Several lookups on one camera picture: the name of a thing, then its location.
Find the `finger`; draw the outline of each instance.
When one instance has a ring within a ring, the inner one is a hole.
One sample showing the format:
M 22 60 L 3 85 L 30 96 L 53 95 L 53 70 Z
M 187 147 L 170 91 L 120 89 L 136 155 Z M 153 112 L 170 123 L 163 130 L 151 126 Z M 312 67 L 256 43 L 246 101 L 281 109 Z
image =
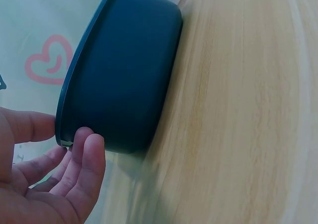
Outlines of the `finger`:
M 41 157 L 34 158 L 30 161 L 16 163 L 13 166 L 22 172 L 28 182 L 28 186 L 31 186 L 41 181 L 45 175 L 56 168 L 62 161 L 66 152 L 66 148 L 54 147 Z
M 72 157 L 72 147 L 69 148 L 62 162 L 59 164 L 59 166 L 54 171 L 54 173 L 46 181 L 39 183 L 35 187 L 33 187 L 32 190 L 38 191 L 38 192 L 49 192 L 55 185 L 57 185 L 61 181 L 65 173 L 65 170 L 69 165 L 71 157 Z
M 87 137 L 91 134 L 93 134 L 93 131 L 87 127 L 77 130 L 74 137 L 70 163 L 66 168 L 61 181 L 51 189 L 50 193 L 66 196 L 67 193 L 75 186 L 82 167 L 84 143 Z
M 5 108 L 0 108 L 0 113 L 4 115 L 10 125 L 14 144 L 44 141 L 54 135 L 54 116 L 39 112 L 12 111 Z
M 106 168 L 104 138 L 90 135 L 84 145 L 82 169 L 74 188 L 66 195 L 81 222 L 84 222 L 97 202 Z
M 10 182 L 14 144 L 41 141 L 54 135 L 54 117 L 0 107 L 0 181 Z

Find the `palm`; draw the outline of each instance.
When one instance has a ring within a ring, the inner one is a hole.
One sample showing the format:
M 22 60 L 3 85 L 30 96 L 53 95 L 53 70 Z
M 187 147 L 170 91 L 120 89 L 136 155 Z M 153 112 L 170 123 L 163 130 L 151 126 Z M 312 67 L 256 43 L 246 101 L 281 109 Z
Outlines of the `palm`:
M 12 165 L 14 144 L 54 135 L 54 117 L 0 108 L 1 223 L 83 223 L 94 207 L 105 171 L 104 141 L 89 128 L 75 135 L 73 149 L 55 147 Z M 29 188 L 58 168 L 45 182 Z

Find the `bowl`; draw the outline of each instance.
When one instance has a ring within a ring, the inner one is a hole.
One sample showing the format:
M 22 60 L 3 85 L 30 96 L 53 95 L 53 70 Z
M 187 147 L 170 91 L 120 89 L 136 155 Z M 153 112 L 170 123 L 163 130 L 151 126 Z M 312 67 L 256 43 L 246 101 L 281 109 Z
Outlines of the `bowl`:
M 56 140 L 73 144 L 80 127 L 101 134 L 106 150 L 149 147 L 161 116 L 182 30 L 167 0 L 102 0 L 62 86 Z

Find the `wood grain surface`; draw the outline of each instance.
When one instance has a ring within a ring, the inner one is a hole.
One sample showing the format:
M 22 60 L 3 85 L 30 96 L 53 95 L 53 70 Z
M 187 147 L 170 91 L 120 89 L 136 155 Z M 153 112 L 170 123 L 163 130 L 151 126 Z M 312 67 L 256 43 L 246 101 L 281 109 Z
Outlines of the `wood grain surface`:
M 146 155 L 107 156 L 103 223 L 318 223 L 318 0 L 182 0 Z

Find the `bowl rim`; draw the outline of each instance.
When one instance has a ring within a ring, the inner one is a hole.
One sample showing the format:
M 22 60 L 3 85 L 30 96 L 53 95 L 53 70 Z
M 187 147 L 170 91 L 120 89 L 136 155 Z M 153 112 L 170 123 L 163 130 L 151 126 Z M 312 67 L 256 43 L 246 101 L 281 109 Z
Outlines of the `bowl rim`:
M 58 145 L 63 146 L 63 147 L 69 147 L 72 144 L 62 144 L 62 140 L 61 140 L 61 122 L 62 122 L 62 113 L 63 113 L 63 108 L 64 108 L 64 103 L 65 103 L 65 97 L 67 95 L 68 92 L 68 88 L 70 83 L 72 82 L 72 76 L 73 73 L 76 71 L 76 64 L 81 56 L 81 53 L 84 49 L 85 43 L 88 40 L 90 33 L 96 23 L 96 21 L 98 20 L 100 13 L 102 12 L 102 10 L 108 5 L 109 0 L 102 0 L 98 6 L 98 8 L 96 9 L 95 13 L 93 14 L 93 17 L 91 18 L 82 38 L 80 39 L 80 42 L 75 50 L 75 53 L 73 55 L 73 59 L 71 61 L 71 64 L 69 66 L 69 69 L 66 73 L 63 85 L 62 85 L 62 89 L 61 89 L 61 93 L 60 93 L 60 97 L 59 97 L 59 101 L 58 101 L 58 106 L 57 106 L 57 112 L 56 112 L 56 121 L 55 121 L 55 138 L 56 138 L 56 142 L 58 143 Z

